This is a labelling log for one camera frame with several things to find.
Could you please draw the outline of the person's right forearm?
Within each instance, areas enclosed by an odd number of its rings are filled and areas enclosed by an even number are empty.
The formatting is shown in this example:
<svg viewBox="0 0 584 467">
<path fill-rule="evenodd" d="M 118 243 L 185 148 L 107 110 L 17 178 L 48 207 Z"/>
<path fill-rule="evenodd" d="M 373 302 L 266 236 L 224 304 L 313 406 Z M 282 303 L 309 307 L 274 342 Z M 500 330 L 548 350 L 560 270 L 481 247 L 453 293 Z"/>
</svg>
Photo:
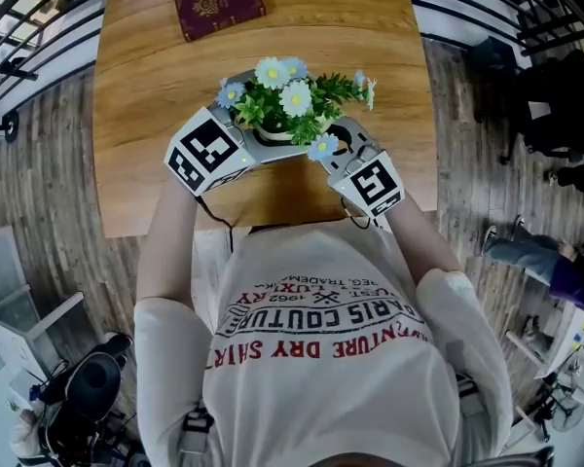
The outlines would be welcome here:
<svg viewBox="0 0 584 467">
<path fill-rule="evenodd" d="M 385 218 L 416 285 L 434 269 L 462 271 L 450 244 L 410 194 L 406 193 L 400 203 L 391 207 Z"/>
</svg>

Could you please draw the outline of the white work desk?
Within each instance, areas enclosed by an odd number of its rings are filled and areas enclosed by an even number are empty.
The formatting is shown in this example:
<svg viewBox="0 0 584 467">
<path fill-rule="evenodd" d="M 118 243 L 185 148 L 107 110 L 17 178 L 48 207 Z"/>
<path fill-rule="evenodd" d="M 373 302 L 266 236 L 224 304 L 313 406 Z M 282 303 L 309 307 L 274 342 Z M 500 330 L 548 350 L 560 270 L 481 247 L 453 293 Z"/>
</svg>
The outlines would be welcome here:
<svg viewBox="0 0 584 467">
<path fill-rule="evenodd" d="M 505 333 L 537 368 L 535 379 L 543 379 L 556 372 L 567 358 L 584 345 L 584 310 L 565 304 L 562 313 L 554 315 L 542 328 L 542 334 L 552 340 L 548 348 L 526 336 L 511 331 Z"/>
</svg>

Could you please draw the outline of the flowering plant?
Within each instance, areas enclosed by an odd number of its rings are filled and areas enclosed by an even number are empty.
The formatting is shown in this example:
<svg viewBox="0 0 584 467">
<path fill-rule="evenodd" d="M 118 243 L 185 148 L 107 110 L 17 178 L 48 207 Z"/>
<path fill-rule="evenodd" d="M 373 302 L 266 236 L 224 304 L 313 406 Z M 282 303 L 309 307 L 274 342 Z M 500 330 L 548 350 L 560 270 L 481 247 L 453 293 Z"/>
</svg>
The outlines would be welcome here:
<svg viewBox="0 0 584 467">
<path fill-rule="evenodd" d="M 317 162 L 338 150 L 337 137 L 327 130 L 344 115 L 345 103 L 364 102 L 373 110 L 376 85 L 361 70 L 350 78 L 314 76 L 298 57 L 265 57 L 247 79 L 222 79 L 215 103 L 262 140 L 306 149 Z"/>
</svg>

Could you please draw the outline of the person's left forearm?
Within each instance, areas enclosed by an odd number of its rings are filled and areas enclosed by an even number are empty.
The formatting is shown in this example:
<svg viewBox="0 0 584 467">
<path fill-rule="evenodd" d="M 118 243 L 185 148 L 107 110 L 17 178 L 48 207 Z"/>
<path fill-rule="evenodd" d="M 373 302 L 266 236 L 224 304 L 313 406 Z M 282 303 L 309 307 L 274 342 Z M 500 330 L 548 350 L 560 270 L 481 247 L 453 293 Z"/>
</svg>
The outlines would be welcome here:
<svg viewBox="0 0 584 467">
<path fill-rule="evenodd" d="M 170 176 L 140 250 L 136 299 L 161 298 L 193 308 L 192 251 L 197 201 Z"/>
</svg>

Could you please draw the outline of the black floor box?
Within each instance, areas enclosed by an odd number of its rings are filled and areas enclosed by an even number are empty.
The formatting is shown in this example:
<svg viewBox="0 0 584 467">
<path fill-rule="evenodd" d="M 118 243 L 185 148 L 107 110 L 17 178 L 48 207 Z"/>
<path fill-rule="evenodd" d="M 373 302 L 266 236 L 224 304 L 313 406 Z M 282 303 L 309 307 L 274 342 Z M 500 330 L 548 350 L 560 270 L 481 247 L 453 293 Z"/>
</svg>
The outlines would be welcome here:
<svg viewBox="0 0 584 467">
<path fill-rule="evenodd" d="M 474 120 L 481 124 L 486 118 L 505 115 L 508 110 L 505 96 L 518 72 L 513 48 L 489 36 L 466 54 L 466 64 L 478 86 Z"/>
</svg>

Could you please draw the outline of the white side desk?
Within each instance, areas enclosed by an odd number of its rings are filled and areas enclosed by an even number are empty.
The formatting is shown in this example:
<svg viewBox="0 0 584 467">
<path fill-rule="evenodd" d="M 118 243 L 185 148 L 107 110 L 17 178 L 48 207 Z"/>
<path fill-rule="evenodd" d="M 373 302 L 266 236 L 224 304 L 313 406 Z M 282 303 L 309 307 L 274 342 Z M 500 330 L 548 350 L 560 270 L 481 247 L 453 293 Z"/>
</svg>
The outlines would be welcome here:
<svg viewBox="0 0 584 467">
<path fill-rule="evenodd" d="M 45 380 L 58 362 L 47 331 L 85 298 L 77 292 L 42 317 L 27 283 L 13 228 L 0 228 L 0 357 L 5 364 Z"/>
</svg>

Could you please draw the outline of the black swivel chair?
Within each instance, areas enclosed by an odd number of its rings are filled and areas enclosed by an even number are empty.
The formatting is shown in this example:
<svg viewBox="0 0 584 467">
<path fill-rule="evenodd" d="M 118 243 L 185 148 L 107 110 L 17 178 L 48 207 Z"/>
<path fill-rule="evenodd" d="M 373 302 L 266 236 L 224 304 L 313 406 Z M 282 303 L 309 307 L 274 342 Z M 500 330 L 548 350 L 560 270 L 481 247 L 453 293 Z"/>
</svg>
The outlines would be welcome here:
<svg viewBox="0 0 584 467">
<path fill-rule="evenodd" d="M 89 422 L 102 421 L 119 394 L 121 373 L 113 356 L 103 352 L 88 355 L 66 384 L 65 402 Z"/>
</svg>

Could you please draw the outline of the black office chair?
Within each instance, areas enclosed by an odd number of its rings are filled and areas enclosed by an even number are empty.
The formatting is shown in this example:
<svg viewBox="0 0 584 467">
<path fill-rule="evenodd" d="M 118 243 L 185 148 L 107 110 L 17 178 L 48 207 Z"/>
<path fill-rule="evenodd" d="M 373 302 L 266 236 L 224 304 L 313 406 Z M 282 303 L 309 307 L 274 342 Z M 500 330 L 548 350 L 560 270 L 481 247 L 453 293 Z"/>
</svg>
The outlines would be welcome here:
<svg viewBox="0 0 584 467">
<path fill-rule="evenodd" d="M 509 126 L 510 162 L 517 136 L 532 152 L 572 160 L 584 156 L 584 52 L 573 50 L 562 59 L 548 59 L 521 70 L 505 83 L 502 99 Z"/>
</svg>

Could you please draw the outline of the dark red book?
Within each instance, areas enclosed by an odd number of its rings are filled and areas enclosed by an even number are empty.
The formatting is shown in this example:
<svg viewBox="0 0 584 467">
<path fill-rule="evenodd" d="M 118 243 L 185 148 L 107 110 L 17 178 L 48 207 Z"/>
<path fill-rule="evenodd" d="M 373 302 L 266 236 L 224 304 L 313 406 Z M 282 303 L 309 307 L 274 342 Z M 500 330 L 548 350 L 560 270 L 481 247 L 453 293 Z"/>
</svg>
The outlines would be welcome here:
<svg viewBox="0 0 584 467">
<path fill-rule="evenodd" d="M 194 42 L 220 30 L 264 17 L 264 0 L 174 0 L 184 39 Z"/>
</svg>

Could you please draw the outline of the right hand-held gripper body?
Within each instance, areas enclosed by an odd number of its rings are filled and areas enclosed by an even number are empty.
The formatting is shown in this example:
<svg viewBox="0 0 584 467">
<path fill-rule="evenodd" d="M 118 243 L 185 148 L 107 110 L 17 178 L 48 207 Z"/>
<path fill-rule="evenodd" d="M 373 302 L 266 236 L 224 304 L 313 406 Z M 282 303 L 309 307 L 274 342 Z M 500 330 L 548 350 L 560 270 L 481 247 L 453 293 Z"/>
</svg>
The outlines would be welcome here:
<svg viewBox="0 0 584 467">
<path fill-rule="evenodd" d="M 405 198 L 403 182 L 385 150 L 362 146 L 349 152 L 346 168 L 329 174 L 327 183 L 344 200 L 371 219 L 377 219 Z"/>
</svg>

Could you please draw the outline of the black metal railing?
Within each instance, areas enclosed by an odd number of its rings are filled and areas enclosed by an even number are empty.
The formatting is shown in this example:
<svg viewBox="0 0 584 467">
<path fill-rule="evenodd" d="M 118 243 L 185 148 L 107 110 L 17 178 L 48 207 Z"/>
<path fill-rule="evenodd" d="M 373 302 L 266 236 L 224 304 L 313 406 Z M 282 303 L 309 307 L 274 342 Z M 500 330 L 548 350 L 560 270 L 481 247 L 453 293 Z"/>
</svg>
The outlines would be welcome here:
<svg viewBox="0 0 584 467">
<path fill-rule="evenodd" d="M 0 0 L 0 115 L 97 57 L 107 0 Z"/>
<path fill-rule="evenodd" d="M 411 0 L 420 35 L 471 49 L 494 38 L 530 57 L 584 42 L 584 0 Z"/>
</svg>

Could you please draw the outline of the person's white printed shirt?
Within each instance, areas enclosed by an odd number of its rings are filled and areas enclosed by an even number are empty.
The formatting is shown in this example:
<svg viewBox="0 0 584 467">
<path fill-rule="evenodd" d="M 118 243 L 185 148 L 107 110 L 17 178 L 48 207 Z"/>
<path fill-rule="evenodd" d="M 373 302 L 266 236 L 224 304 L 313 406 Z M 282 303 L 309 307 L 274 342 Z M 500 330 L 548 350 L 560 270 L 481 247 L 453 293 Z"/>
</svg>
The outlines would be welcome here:
<svg viewBox="0 0 584 467">
<path fill-rule="evenodd" d="M 137 418 L 153 467 L 402 467 L 498 454 L 505 360 L 469 279 L 416 285 L 393 236 L 338 221 L 248 236 L 214 329 L 178 302 L 134 310 Z"/>
</svg>

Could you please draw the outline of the black round railing foot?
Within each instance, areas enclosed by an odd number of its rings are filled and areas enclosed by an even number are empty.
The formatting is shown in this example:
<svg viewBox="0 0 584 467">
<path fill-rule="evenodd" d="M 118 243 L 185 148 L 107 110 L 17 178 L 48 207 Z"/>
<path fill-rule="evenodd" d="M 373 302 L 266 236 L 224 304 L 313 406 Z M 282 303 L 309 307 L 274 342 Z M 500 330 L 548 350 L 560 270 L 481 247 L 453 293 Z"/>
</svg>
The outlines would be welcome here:
<svg viewBox="0 0 584 467">
<path fill-rule="evenodd" d="M 18 138 L 19 114 L 17 111 L 11 111 L 2 118 L 3 128 L 5 129 L 4 138 L 7 143 L 12 144 Z"/>
</svg>

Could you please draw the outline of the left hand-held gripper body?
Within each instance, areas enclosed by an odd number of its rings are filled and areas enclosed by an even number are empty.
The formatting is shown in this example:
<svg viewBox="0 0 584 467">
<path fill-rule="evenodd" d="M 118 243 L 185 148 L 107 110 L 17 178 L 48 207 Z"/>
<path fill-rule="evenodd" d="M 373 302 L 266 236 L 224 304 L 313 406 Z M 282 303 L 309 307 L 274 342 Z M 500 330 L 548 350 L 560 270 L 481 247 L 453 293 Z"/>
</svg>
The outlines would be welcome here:
<svg viewBox="0 0 584 467">
<path fill-rule="evenodd" d="M 244 131 L 220 107 L 202 107 L 172 137 L 164 164 L 195 197 L 238 179 L 260 162 L 248 152 Z"/>
</svg>

